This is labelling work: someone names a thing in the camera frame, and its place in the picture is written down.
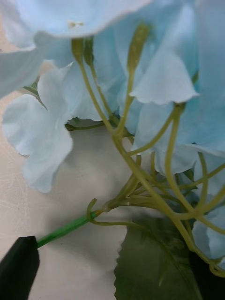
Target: white surface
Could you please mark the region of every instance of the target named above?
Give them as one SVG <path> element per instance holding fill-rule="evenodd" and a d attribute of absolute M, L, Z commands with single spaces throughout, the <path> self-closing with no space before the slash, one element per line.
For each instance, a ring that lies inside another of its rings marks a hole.
<path fill-rule="evenodd" d="M 3 33 L 0 48 L 12 50 Z M 0 101 L 0 115 L 15 92 Z M 28 188 L 21 174 L 24 158 L 0 131 L 0 258 L 19 236 L 42 237 L 81 217 L 93 198 L 96 207 L 113 198 L 130 171 L 102 127 L 72 133 L 73 152 L 60 168 L 52 192 Z M 106 214 L 125 219 L 131 210 Z M 40 268 L 30 300 L 114 300 L 114 273 L 125 227 L 87 224 L 40 249 Z"/>

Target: flower petal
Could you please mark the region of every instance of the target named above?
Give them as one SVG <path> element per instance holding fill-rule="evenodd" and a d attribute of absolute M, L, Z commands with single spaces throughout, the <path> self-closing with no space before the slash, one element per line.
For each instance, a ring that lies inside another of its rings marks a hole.
<path fill-rule="evenodd" d="M 32 95 L 23 95 L 9 104 L 3 114 L 2 131 L 16 151 L 31 155 L 39 147 L 40 138 L 46 134 L 47 110 Z"/>
<path fill-rule="evenodd" d="M 17 5 L 22 20 L 32 30 L 75 38 L 96 34 L 119 18 L 137 11 L 151 1 L 17 0 Z M 69 23 L 77 25 L 69 28 Z"/>
<path fill-rule="evenodd" d="M 221 206 L 208 214 L 207 219 L 215 226 L 225 229 L 225 207 Z M 207 228 L 211 258 L 219 258 L 225 255 L 225 235 Z"/>
<path fill-rule="evenodd" d="M 197 43 L 193 4 L 184 2 L 131 96 L 142 103 L 186 102 L 196 97 L 191 76 L 196 71 Z"/>
<path fill-rule="evenodd" d="M 196 246 L 208 257 L 211 258 L 209 237 L 206 234 L 207 226 L 202 222 L 195 221 L 192 229 L 192 234 L 195 240 Z"/>
<path fill-rule="evenodd" d="M 31 188 L 49 192 L 56 172 L 72 149 L 72 139 L 65 128 L 70 118 L 60 92 L 67 70 L 53 69 L 41 76 L 38 92 L 47 109 L 31 95 L 10 104 L 3 116 L 3 133 L 16 150 L 29 155 L 23 174 Z"/>
<path fill-rule="evenodd" d="M 102 99 L 91 75 L 90 68 L 86 64 L 85 70 L 87 72 L 87 76 L 95 97 L 103 112 L 107 116 L 107 112 L 104 108 Z M 70 70 L 68 71 L 62 82 L 62 93 L 68 104 L 68 109 L 72 117 L 101 121 L 101 117 L 99 116 L 92 102 L 91 96 L 85 85 L 80 67 L 76 61 L 70 67 Z"/>
<path fill-rule="evenodd" d="M 49 44 L 46 60 L 52 60 L 52 63 L 58 68 L 63 68 L 74 61 L 71 49 L 70 39 L 57 39 Z"/>
<path fill-rule="evenodd" d="M 185 111 L 180 117 L 180 125 L 176 136 L 176 146 L 194 142 L 197 108 L 197 99 L 192 99 L 187 103 Z M 154 103 L 142 105 L 132 150 L 149 143 L 163 127 L 172 110 L 172 103 L 167 105 L 157 105 Z M 166 152 L 171 128 L 172 126 L 169 125 L 165 133 L 160 137 L 152 149 Z"/>
<path fill-rule="evenodd" d="M 225 164 L 225 158 L 223 157 L 214 156 L 205 152 L 203 152 L 203 155 L 206 162 L 208 173 L 214 171 L 222 164 Z M 201 166 L 200 159 L 198 158 L 194 168 L 195 181 L 202 178 L 202 176 L 203 176 L 202 166 Z M 211 177 L 208 181 L 208 193 L 212 195 L 216 195 L 224 185 L 224 178 L 225 178 L 225 169 L 223 169 L 222 171 L 220 171 L 219 173 Z"/>
<path fill-rule="evenodd" d="M 196 6 L 199 40 L 199 86 L 201 106 L 196 143 L 211 153 L 225 152 L 225 1 L 204 0 Z"/>
<path fill-rule="evenodd" d="M 31 85 L 46 49 L 0 53 L 0 98 L 25 85 Z"/>
<path fill-rule="evenodd" d="M 33 33 L 21 20 L 16 0 L 1 0 L 0 10 L 8 41 L 19 48 L 33 45 Z"/>
<path fill-rule="evenodd" d="M 112 28 L 106 29 L 94 37 L 93 54 L 97 82 L 114 112 L 118 109 L 116 95 L 123 88 L 126 77 L 116 53 Z"/>
<path fill-rule="evenodd" d="M 177 174 L 189 170 L 196 161 L 196 151 L 191 151 L 185 146 L 177 146 L 172 154 L 171 172 Z M 160 174 L 165 175 L 165 156 L 163 151 L 156 152 L 155 169 Z"/>
<path fill-rule="evenodd" d="M 225 229 L 224 216 L 225 207 L 222 206 L 212 210 L 204 217 L 213 225 Z M 195 244 L 208 258 L 216 259 L 225 255 L 225 235 L 212 230 L 199 221 L 195 221 L 192 233 Z"/>

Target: flower stem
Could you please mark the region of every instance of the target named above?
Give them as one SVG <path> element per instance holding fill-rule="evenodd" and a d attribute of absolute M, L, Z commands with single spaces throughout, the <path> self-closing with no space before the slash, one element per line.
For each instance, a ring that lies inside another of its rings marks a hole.
<path fill-rule="evenodd" d="M 99 216 L 103 211 L 101 210 L 96 210 L 93 211 L 91 213 L 91 217 L 92 218 L 96 218 L 97 216 Z M 52 233 L 44 236 L 43 238 L 39 239 L 37 241 L 37 247 L 40 248 L 50 242 L 52 242 L 53 240 L 57 240 L 69 233 L 71 233 L 72 231 L 74 231 L 75 229 L 78 229 L 79 227 L 87 224 L 89 222 L 89 219 L 87 218 L 87 216 L 83 216 L 55 231 L 53 231 Z"/>

